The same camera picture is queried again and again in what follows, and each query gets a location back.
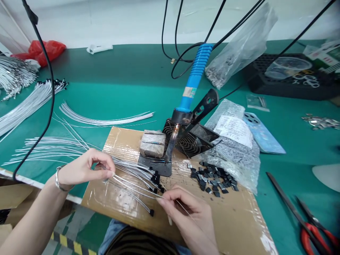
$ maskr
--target green workbench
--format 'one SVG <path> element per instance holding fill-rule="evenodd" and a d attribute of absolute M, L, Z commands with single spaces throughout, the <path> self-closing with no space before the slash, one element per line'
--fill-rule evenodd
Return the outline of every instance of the green workbench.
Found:
<path fill-rule="evenodd" d="M 268 42 L 267 53 L 278 53 L 290 41 Z M 180 51 L 188 45 L 180 45 Z M 212 53 L 213 59 L 222 49 L 220 46 Z M 175 56 L 173 45 L 166 45 L 165 50 Z M 303 47 L 295 45 L 290 52 L 301 52 Z M 189 52 L 187 59 L 195 55 Z M 186 63 L 179 63 L 176 74 L 182 72 Z M 56 95 L 55 112 L 64 117 L 58 107 L 66 100 L 75 112 L 92 119 L 120 119 L 134 116 L 146 111 L 155 112 L 150 119 L 138 122 L 144 125 L 127 128 L 144 130 L 162 129 L 165 120 L 172 114 L 173 108 L 179 105 L 189 72 L 177 80 L 171 79 L 172 65 L 164 57 L 160 45 L 117 45 L 111 51 L 88 54 L 85 49 L 66 50 L 53 62 L 55 78 L 65 78 L 70 85 Z M 45 68 L 39 73 L 39 80 L 49 78 Z M 234 75 L 219 91 L 220 97 L 226 95 L 239 84 L 245 83 L 241 73 Z M 210 82 L 203 78 L 193 105 L 212 88 Z M 0 103 L 0 116 L 9 112 L 25 99 L 33 90 L 33 86 L 24 89 L 17 98 Z M 246 94 L 250 93 L 245 85 L 228 97 L 234 103 L 246 107 Z M 301 117 L 305 113 L 317 116 L 340 118 L 340 109 L 328 101 L 309 101 L 275 96 L 266 96 L 270 113 L 255 109 L 268 130 L 286 150 L 286 155 L 261 154 L 261 171 L 257 187 L 257 202 L 268 225 L 280 254 L 303 254 L 300 244 L 300 227 L 283 204 L 273 185 L 266 176 L 270 171 L 277 179 L 286 194 L 294 199 L 299 196 L 331 232 L 340 236 L 336 212 L 340 209 L 340 194 L 320 183 L 312 174 L 311 167 L 340 162 L 340 131 L 325 129 L 312 131 L 311 126 Z M 24 121 L 2 143 L 0 143 L 0 163 L 12 158 L 15 149 L 24 145 L 26 138 L 40 136 L 50 110 L 50 103 Z M 71 124 L 78 123 L 68 119 Z M 110 128 L 75 128 L 80 136 L 91 144 L 103 147 Z M 71 137 L 67 130 L 57 121 L 52 120 L 46 136 Z M 25 162 L 18 174 L 45 183 L 54 174 L 60 163 L 50 161 Z M 13 171 L 16 165 L 6 166 Z M 87 184 L 77 185 L 71 194 L 82 198 Z"/>

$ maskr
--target label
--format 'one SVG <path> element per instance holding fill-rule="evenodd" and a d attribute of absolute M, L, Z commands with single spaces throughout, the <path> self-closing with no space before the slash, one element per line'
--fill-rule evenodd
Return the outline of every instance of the label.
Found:
<path fill-rule="evenodd" d="M 222 115 L 214 128 L 214 132 L 250 149 L 253 148 L 253 134 L 247 124 L 239 118 Z"/>
<path fill-rule="evenodd" d="M 185 87 L 183 96 L 194 98 L 197 88 Z"/>

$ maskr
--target red plastic bag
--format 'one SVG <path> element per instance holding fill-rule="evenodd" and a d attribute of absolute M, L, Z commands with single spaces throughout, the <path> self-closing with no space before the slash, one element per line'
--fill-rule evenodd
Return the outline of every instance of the red plastic bag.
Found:
<path fill-rule="evenodd" d="M 57 41 L 48 41 L 44 42 L 44 46 L 47 52 L 47 55 L 49 56 L 50 61 L 56 59 L 63 53 L 63 51 L 66 49 L 66 45 L 57 42 Z M 47 65 L 47 61 L 43 52 L 43 49 L 39 43 L 39 41 L 32 41 L 28 53 L 20 53 L 20 54 L 13 54 L 11 57 L 17 57 L 22 60 L 26 59 L 34 59 L 37 60 L 41 67 L 44 67 Z"/>

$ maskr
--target silver bracelet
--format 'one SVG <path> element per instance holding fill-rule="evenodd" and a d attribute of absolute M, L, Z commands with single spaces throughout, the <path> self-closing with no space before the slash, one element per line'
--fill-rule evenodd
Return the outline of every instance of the silver bracelet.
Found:
<path fill-rule="evenodd" d="M 57 186 L 60 190 L 67 192 L 67 191 L 72 190 L 72 189 L 74 188 L 74 185 L 72 185 L 72 187 L 71 187 L 69 190 L 66 190 L 66 189 L 64 189 L 64 188 L 62 188 L 62 187 L 60 186 L 60 183 L 59 183 L 59 180 L 58 180 L 58 172 L 59 172 L 59 170 L 60 170 L 61 168 L 62 168 L 62 166 L 58 166 L 58 167 L 57 167 L 57 171 L 56 171 L 56 186 Z"/>

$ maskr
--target black plastic tray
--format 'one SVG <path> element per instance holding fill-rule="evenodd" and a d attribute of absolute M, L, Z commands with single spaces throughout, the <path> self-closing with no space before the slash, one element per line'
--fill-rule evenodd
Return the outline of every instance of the black plastic tray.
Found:
<path fill-rule="evenodd" d="M 269 63 L 276 55 L 263 54 L 243 69 L 250 90 L 256 94 L 265 94 L 281 97 L 301 98 L 309 100 L 327 100 L 340 95 L 340 83 L 335 81 L 334 75 L 326 74 L 312 67 L 310 70 L 317 78 L 319 87 L 293 84 L 294 78 L 274 80 L 265 76 Z M 284 54 L 283 57 L 297 57 L 309 61 L 303 54 Z"/>

